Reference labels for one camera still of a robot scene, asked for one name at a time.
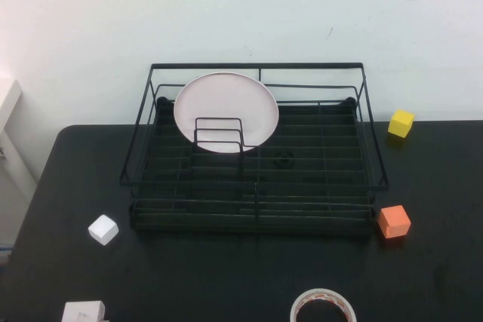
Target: table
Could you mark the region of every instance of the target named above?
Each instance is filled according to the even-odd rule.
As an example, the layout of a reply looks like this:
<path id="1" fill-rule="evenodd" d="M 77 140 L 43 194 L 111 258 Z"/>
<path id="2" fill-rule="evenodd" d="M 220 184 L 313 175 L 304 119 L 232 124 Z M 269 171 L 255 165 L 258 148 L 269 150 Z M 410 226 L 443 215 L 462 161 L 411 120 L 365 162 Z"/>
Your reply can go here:
<path id="1" fill-rule="evenodd" d="M 483 320 L 482 121 L 417 122 L 402 149 L 384 143 L 391 187 L 379 206 L 403 204 L 402 245 L 371 238 L 135 232 L 118 177 L 130 126 L 60 132 L 0 286 L 0 316 L 60 320 L 67 301 L 101 299 L 106 319 L 288 321 L 293 301 L 321 287 L 345 296 L 359 321 Z M 101 214 L 120 232 L 88 236 Z"/>

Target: orange cube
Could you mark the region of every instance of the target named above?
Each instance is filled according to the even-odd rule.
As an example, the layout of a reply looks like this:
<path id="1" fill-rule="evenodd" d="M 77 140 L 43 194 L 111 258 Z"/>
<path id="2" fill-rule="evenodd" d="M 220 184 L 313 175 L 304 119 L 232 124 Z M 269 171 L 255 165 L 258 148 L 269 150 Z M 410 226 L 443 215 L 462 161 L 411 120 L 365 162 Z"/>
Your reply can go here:
<path id="1" fill-rule="evenodd" d="M 406 235 L 411 225 L 411 221 L 402 205 L 382 208 L 377 223 L 385 238 Z"/>

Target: wooden block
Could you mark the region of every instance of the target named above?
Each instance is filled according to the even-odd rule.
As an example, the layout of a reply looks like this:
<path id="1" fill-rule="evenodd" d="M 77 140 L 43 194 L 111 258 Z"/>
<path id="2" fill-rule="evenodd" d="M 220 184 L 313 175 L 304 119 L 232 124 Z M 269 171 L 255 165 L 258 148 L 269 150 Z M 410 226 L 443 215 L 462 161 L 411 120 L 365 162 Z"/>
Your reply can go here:
<path id="1" fill-rule="evenodd" d="M 381 209 L 377 223 L 385 238 L 406 235 L 411 226 L 411 221 L 402 205 Z"/>
<path id="2" fill-rule="evenodd" d="M 399 137 L 406 137 L 413 126 L 414 114 L 398 109 L 391 117 L 388 131 Z"/>

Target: yellow cube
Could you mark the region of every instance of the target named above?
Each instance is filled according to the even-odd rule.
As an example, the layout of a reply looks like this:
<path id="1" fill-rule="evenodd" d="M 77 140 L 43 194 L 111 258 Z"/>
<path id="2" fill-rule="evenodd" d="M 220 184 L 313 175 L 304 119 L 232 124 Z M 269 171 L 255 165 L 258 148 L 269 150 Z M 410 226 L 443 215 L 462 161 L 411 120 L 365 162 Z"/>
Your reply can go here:
<path id="1" fill-rule="evenodd" d="M 406 137 L 413 121 L 414 114 L 398 109 L 391 118 L 388 131 L 399 137 Z"/>

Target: cube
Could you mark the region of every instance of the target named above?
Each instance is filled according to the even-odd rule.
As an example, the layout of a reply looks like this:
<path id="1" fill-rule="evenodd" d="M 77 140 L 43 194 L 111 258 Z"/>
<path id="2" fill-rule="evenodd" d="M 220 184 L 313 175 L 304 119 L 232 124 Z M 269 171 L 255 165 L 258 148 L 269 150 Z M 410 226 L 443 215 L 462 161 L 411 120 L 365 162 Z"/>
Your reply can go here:
<path id="1" fill-rule="evenodd" d="M 406 235 L 411 226 L 411 221 L 402 205 L 382 208 L 377 223 L 385 238 Z"/>
<path id="2" fill-rule="evenodd" d="M 391 117 L 388 131 L 399 137 L 406 137 L 413 126 L 414 114 L 398 109 Z"/>
<path id="3" fill-rule="evenodd" d="M 62 322 L 100 322 L 105 310 L 102 301 L 67 302 Z"/>
<path id="4" fill-rule="evenodd" d="M 117 224 L 105 215 L 101 215 L 88 228 L 89 234 L 102 245 L 108 244 L 118 233 Z"/>

